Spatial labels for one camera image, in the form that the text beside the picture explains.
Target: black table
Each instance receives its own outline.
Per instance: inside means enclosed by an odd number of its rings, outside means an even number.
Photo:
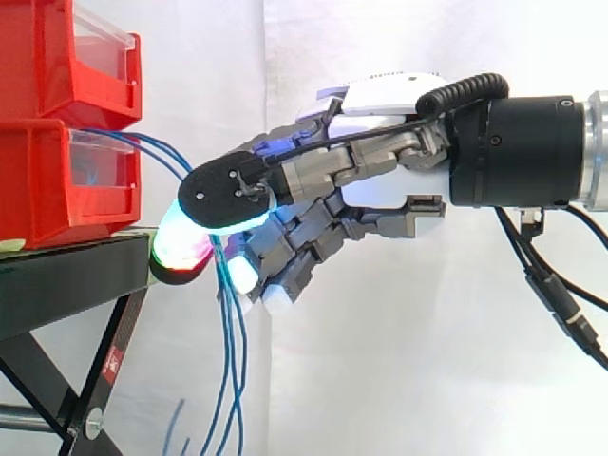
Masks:
[[[0,428],[56,433],[63,440],[60,456],[122,455],[103,430],[103,417],[151,283],[153,233],[132,230],[103,241],[0,254],[0,371],[31,404],[0,405]],[[30,332],[113,300],[77,394]]]

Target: black cable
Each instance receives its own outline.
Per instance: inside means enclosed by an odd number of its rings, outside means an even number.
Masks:
[[[532,252],[533,247],[528,242],[524,241],[524,239],[522,238],[522,235],[517,231],[517,228],[515,228],[515,225],[513,224],[513,222],[509,218],[509,216],[506,214],[504,209],[502,207],[496,207],[495,210],[496,210],[496,215],[498,216],[498,219],[501,221],[501,225],[503,226],[504,231],[506,232],[506,235],[509,238],[509,242],[511,243],[511,245],[515,244],[515,245],[519,246],[519,248],[522,250],[522,252],[527,257],[527,260],[532,265],[532,271],[535,274],[539,275],[540,279],[547,278],[548,272],[544,270],[541,263],[539,262],[538,255],[534,255],[534,253]],[[516,251],[516,255],[518,255],[518,258],[520,259],[520,262],[522,263],[523,268],[528,272],[528,270],[530,270],[530,267],[526,266],[525,260],[522,260],[522,252],[517,254],[517,251]]]
[[[527,273],[529,273],[530,272],[529,263],[523,256],[522,248],[520,247],[520,244],[518,243],[518,240],[523,241],[523,239],[521,238],[521,235],[517,232],[515,226],[511,222],[510,218],[508,218],[508,215],[506,214],[504,209],[496,208],[496,213],[497,213],[499,221],[500,221],[501,225],[503,226],[503,229],[506,233],[507,240],[509,241],[509,243],[511,244],[511,247],[513,248],[513,252],[515,252],[515,255],[517,255],[517,258],[519,259],[520,263],[522,264],[524,270]],[[545,270],[550,275],[555,274],[561,280],[563,285],[568,289],[568,291],[570,291],[571,293],[577,295],[581,299],[588,301],[590,304],[593,304],[594,306],[602,309],[603,311],[608,312],[608,302],[606,302],[605,300],[601,299],[600,297],[582,289],[579,285],[568,280],[566,277],[564,277],[559,272],[557,272],[553,267],[551,267],[551,265],[549,263],[547,263],[547,261],[542,257],[542,255],[539,253],[539,251],[536,250],[536,248],[532,245],[532,243],[526,242],[526,244],[527,244],[527,249],[526,249],[527,253],[530,255],[530,257],[534,258],[534,261],[535,261],[537,267],[540,267],[542,270]]]
[[[483,73],[431,90],[416,103],[416,113],[423,118],[436,117],[476,101],[508,96],[509,84],[503,76]]]
[[[506,234],[506,239],[509,241],[509,244],[511,244],[511,248],[513,249],[513,252],[517,256],[520,263],[522,264],[523,269],[528,274],[530,272],[530,265],[529,265],[528,261],[525,259],[525,256],[523,256],[522,249],[518,245],[515,236],[513,236],[513,233],[510,230],[507,221],[505,220],[506,214],[504,213],[504,211],[502,211],[502,210],[499,211],[499,208],[496,208],[496,215],[498,216],[499,222],[503,226],[504,233]]]
[[[563,208],[563,210],[565,212],[567,212],[568,214],[572,214],[573,216],[578,218],[580,221],[582,221],[585,225],[587,225],[587,227],[593,232],[594,235],[596,235],[596,237],[599,239],[599,241],[604,245],[606,250],[608,250],[608,235],[606,235],[606,233],[604,233],[604,231],[596,223],[595,220],[593,220],[591,217],[589,217],[583,211],[581,211],[580,209],[577,209],[574,206],[566,206]]]
[[[563,285],[570,291],[571,293],[577,295],[581,299],[593,304],[594,306],[602,309],[605,312],[608,312],[608,302],[604,301],[600,297],[589,293],[588,291],[582,289],[579,285],[574,282],[568,280],[566,277],[558,273],[555,269],[551,267],[549,263],[542,257],[542,255],[536,250],[536,248],[530,244],[531,253],[537,258],[538,262],[541,264],[544,270],[546,270],[550,274],[555,274],[563,283]]]
[[[509,243],[526,270],[529,285],[556,318],[564,333],[608,371],[608,356],[601,349],[598,334],[581,313],[580,306],[570,295],[562,277],[544,261],[530,241],[522,237],[504,209],[497,207],[495,210]],[[588,294],[576,285],[574,287]]]
[[[415,130],[416,128],[420,128],[432,122],[434,119],[423,119],[419,121],[412,121],[407,123],[400,123],[398,125],[393,126],[385,126],[383,128],[376,128],[370,131],[364,131],[361,133],[352,133],[350,135],[340,136],[337,138],[331,138],[325,141],[317,141],[312,142],[306,145],[300,145],[293,150],[285,152],[283,154],[278,154],[270,157],[265,157],[264,162],[267,166],[273,166],[282,162],[286,162],[288,160],[292,160],[300,155],[310,152],[311,150],[315,150],[321,147],[331,147],[332,145],[341,144],[341,143],[349,143],[352,141],[362,141],[368,140],[370,138],[375,138],[377,136],[384,135],[397,135],[399,133],[405,133],[407,131]]]

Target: white backdrop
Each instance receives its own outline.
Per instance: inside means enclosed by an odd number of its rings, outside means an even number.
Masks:
[[[608,88],[600,1],[82,3],[142,35],[138,129],[192,162],[290,123],[322,86],[385,70],[449,80],[493,70],[513,95],[582,98]],[[157,223],[177,185],[153,162],[143,172],[143,221]],[[574,220],[551,214],[539,247],[565,275],[608,295],[608,258]],[[126,456],[161,454],[180,397],[171,454],[186,435],[198,454],[221,374],[215,287],[208,271],[190,286],[150,292],[106,416]],[[36,334],[77,389],[109,312]],[[588,313],[607,334],[608,318]],[[414,241],[349,244],[315,271],[294,311],[273,320],[272,341],[262,309],[247,322],[248,456],[606,451],[608,374],[526,287],[488,211],[449,208],[438,230]],[[14,398],[1,384],[0,400]],[[0,432],[0,455],[53,454],[47,444],[58,442]]]
[[[269,127],[322,86],[403,70],[502,73],[512,95],[608,87],[600,1],[266,0]],[[606,226],[607,217],[603,217]],[[608,295],[608,257],[568,216],[539,242]],[[608,318],[596,316],[608,332]],[[273,456],[605,454],[608,376],[523,281],[493,214],[449,208],[414,241],[369,238],[273,320]]]

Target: blue wire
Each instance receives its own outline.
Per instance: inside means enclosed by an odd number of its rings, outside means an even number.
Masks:
[[[183,399],[180,399],[178,406],[173,412],[173,416],[171,417],[171,421],[169,422],[169,429],[164,437],[164,445],[162,446],[162,456],[167,456],[169,454],[169,444],[171,444],[171,436],[173,435],[173,431],[175,430],[175,424],[178,422],[178,418],[180,418],[181,409],[183,409],[183,405],[186,403]]]
[[[123,143],[127,143],[127,144],[131,145],[132,147],[135,147],[138,150],[141,150],[143,153],[147,154],[148,156],[150,156],[151,158],[153,158],[154,160],[156,160],[157,162],[162,164],[169,171],[171,171],[171,173],[174,176],[176,176],[180,181],[182,181],[182,176],[180,175],[180,173],[177,172],[177,170],[171,164],[169,164],[167,161],[165,161],[164,159],[159,157],[154,152],[141,146],[140,144],[130,141],[125,136],[131,136],[131,137],[137,138],[140,141],[149,143],[149,144],[157,147],[162,152],[164,152],[167,156],[169,156],[170,158],[175,160],[186,172],[192,172],[192,170],[193,170],[192,166],[190,165],[190,163],[188,163],[187,159],[176,148],[174,148],[167,142],[162,142],[160,140],[157,140],[150,136],[144,135],[142,133],[111,132],[111,131],[99,130],[96,128],[88,128],[85,131],[89,131],[89,132],[96,133],[99,135],[107,136],[109,138],[113,138],[118,141],[122,141]],[[233,405],[230,410],[230,415],[229,415],[228,421],[226,423],[226,427],[224,429],[224,433],[223,433],[222,440],[221,440],[220,446],[218,448],[217,454],[221,454],[223,452],[223,449],[227,443],[228,437],[230,435],[230,429],[232,427],[232,421],[234,419],[234,414],[236,411],[237,420],[238,420],[238,455],[240,456],[242,454],[243,446],[244,446],[244,424],[243,424],[243,418],[242,418],[242,409],[241,409],[241,405],[240,405],[240,397],[245,389],[245,382],[246,382],[247,330],[246,330],[245,323],[244,323],[242,309],[241,309],[240,303],[238,301],[237,292],[236,292],[234,283],[232,282],[232,278],[230,277],[230,273],[228,272],[228,268],[226,266],[226,258],[225,258],[224,252],[223,252],[223,247],[221,246],[221,241],[220,241],[219,237],[217,237],[217,236],[210,236],[210,239],[215,247],[215,254],[216,254],[216,259],[217,259],[216,274],[218,275],[218,285],[219,285],[219,291],[220,291],[220,296],[221,296],[220,308],[221,308],[221,313],[222,313],[222,329],[223,329],[223,334],[224,334],[224,374],[222,375],[221,385],[220,385],[219,393],[218,393],[218,401],[216,403],[216,409],[214,411],[214,417],[212,420],[212,424],[209,427],[209,432],[207,434],[207,438],[205,439],[205,444],[203,446],[203,449],[202,449],[200,455],[203,456],[206,453],[208,447],[211,444],[213,434],[215,433],[215,430],[216,430],[216,427],[218,424],[219,413],[221,411],[221,404],[223,402],[223,396],[224,396],[227,381],[228,381],[228,370],[229,370],[228,365],[230,364],[230,371],[232,373],[232,378],[233,378],[233,388],[234,388],[235,399],[233,401]],[[235,307],[237,308],[238,324],[239,324],[241,338],[242,338],[242,363],[241,363],[241,373],[240,373],[240,385],[238,384],[238,380],[237,380],[237,376],[238,376],[238,369],[237,369],[237,364],[236,364],[237,349],[236,349],[236,342],[235,342],[234,326],[233,326],[233,321],[232,321],[232,304],[233,303],[235,304]],[[177,419],[181,412],[181,408],[183,408],[183,400],[181,400],[180,403],[178,404],[178,408],[176,408],[176,412],[175,412],[171,422],[169,423],[169,429],[167,430],[167,436],[165,438],[163,456],[166,455],[166,451],[168,450],[171,435],[173,433],[175,424],[177,423]],[[181,450],[182,456],[185,454],[185,451],[187,450],[189,443],[190,443],[190,439],[188,438],[184,444],[183,449]]]
[[[225,264],[225,256],[223,254],[223,251],[220,252],[220,256],[221,256],[222,263]],[[246,377],[246,373],[247,373],[247,331],[245,328],[245,322],[244,322],[244,318],[243,318],[243,314],[242,314],[242,309],[240,307],[240,303],[238,302],[238,297],[237,297],[237,293],[236,293],[234,284],[232,283],[232,278],[230,277],[230,274],[227,271],[225,272],[225,275],[227,277],[226,281],[228,283],[228,288],[231,293],[232,300],[235,302],[235,307],[237,308],[238,324],[240,326],[240,333],[241,333],[242,345],[243,345],[243,350],[242,350],[243,357],[242,357],[242,366],[241,366],[241,371],[240,371],[241,372],[240,389],[239,389],[238,395],[235,396],[235,400],[231,407],[230,415],[228,417],[228,421],[226,422],[226,428],[224,429],[224,434],[222,436],[221,443],[219,444],[218,454],[221,454],[221,452],[224,450],[226,443],[228,441],[228,437],[230,434],[230,428],[232,426],[232,421],[234,419],[235,411],[237,412],[238,428],[239,429],[243,428],[242,412],[240,410],[240,396],[245,389],[245,383],[246,383],[246,378],[247,378]],[[242,454],[243,445],[244,445],[243,435],[242,435],[242,432],[240,432],[239,439],[238,439],[238,455]]]
[[[156,138],[152,138],[151,136],[144,135],[143,133],[131,133],[130,131],[117,131],[115,133],[118,133],[123,137],[130,136],[133,138],[137,138],[140,141],[154,145],[155,147],[166,153],[173,160],[175,160],[177,163],[179,163],[187,172],[192,172],[192,166],[190,166],[188,160],[178,151],[178,149],[173,147],[171,144],[161,140],[157,140]]]
[[[218,277],[221,277],[221,272],[219,271],[218,262],[216,262],[216,274],[218,275]],[[225,308],[226,292],[221,285],[219,287],[219,292],[220,292],[220,301],[221,301],[219,308],[221,310],[221,325],[223,328],[223,335],[224,335],[224,353],[225,353],[224,372],[221,377],[221,385],[219,387],[219,394],[218,394],[218,400],[216,402],[216,409],[213,414],[211,426],[209,427],[209,431],[207,432],[207,437],[202,446],[202,450],[200,451],[200,456],[203,456],[204,454],[206,454],[207,450],[209,449],[209,446],[211,445],[211,440],[212,440],[214,434],[216,433],[219,413],[221,411],[221,404],[223,403],[224,393],[226,391],[226,385],[228,383],[229,361],[228,361],[227,357],[230,353],[230,342],[229,342],[230,334],[228,333],[228,327],[226,325],[226,308]]]
[[[234,413],[235,413],[235,409],[237,411],[237,418],[238,418],[238,455],[242,454],[242,449],[243,449],[243,439],[244,439],[244,424],[243,424],[243,419],[242,419],[242,409],[240,406],[240,396],[244,390],[245,385],[241,382],[241,385],[238,384],[238,380],[237,380],[237,376],[238,376],[238,372],[237,372],[237,362],[236,362],[236,358],[237,358],[237,348],[236,348],[236,344],[235,344],[235,332],[234,332],[234,326],[233,326],[233,318],[232,318],[232,305],[233,302],[235,303],[235,307],[237,307],[237,311],[240,310],[240,306],[238,304],[238,299],[237,299],[237,294],[234,288],[234,284],[232,283],[232,280],[230,278],[230,274],[227,270],[226,267],[226,258],[225,255],[223,253],[222,247],[221,247],[221,241],[219,239],[219,237],[213,236],[212,237],[212,243],[214,244],[214,247],[216,248],[216,254],[218,255],[218,259],[219,262],[218,264],[220,265],[219,267],[219,272],[222,275],[221,278],[221,283],[228,285],[228,290],[230,291],[230,294],[227,296],[228,297],[228,303],[225,304],[226,305],[226,310],[227,310],[227,323],[228,323],[228,331],[231,335],[230,338],[230,351],[231,351],[231,355],[232,355],[232,359],[231,359],[231,370],[232,370],[232,378],[233,378],[233,389],[234,389],[234,395],[235,395],[235,399],[233,402],[233,406],[231,408],[231,413],[230,413],[230,417],[228,422],[226,423],[226,427],[224,428],[224,433],[221,439],[221,443],[219,445],[218,448],[218,452],[216,453],[217,455],[221,455],[223,453],[223,450],[226,446],[226,443],[228,441],[228,437],[230,435],[230,429],[232,427],[232,420],[234,417]],[[247,349],[247,339],[245,337],[245,339],[243,339],[243,365],[241,366],[241,375],[243,372],[243,369],[246,370],[246,363],[247,363],[247,358],[245,356],[245,351]]]
[[[181,449],[180,456],[186,456],[186,451],[188,450],[188,446],[190,445],[190,437],[186,439],[183,444],[183,448]]]
[[[122,135],[119,135],[119,134],[111,132],[111,131],[98,130],[97,128],[85,128],[84,131],[87,131],[89,133],[95,133],[95,134],[102,135],[102,136],[107,136],[108,138],[113,138],[113,139],[121,141],[125,144],[129,144],[130,146],[135,147],[138,150],[141,150],[144,154],[152,157],[154,160],[156,160],[157,162],[162,164],[165,168],[167,168],[169,171],[171,171],[173,173],[173,175],[176,178],[178,178],[180,181],[183,180],[183,177],[180,175],[180,173],[178,173],[178,171],[171,164],[169,164],[168,161],[159,157],[156,153],[152,152],[151,150],[143,147],[141,144],[137,144],[136,142],[130,141],[127,138],[123,137]]]

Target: red storage bin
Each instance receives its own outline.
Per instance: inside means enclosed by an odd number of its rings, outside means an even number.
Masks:
[[[59,120],[0,122],[0,251],[108,238],[139,220],[140,153]]]
[[[142,117],[140,39],[72,0],[0,0],[0,120],[123,129]]]

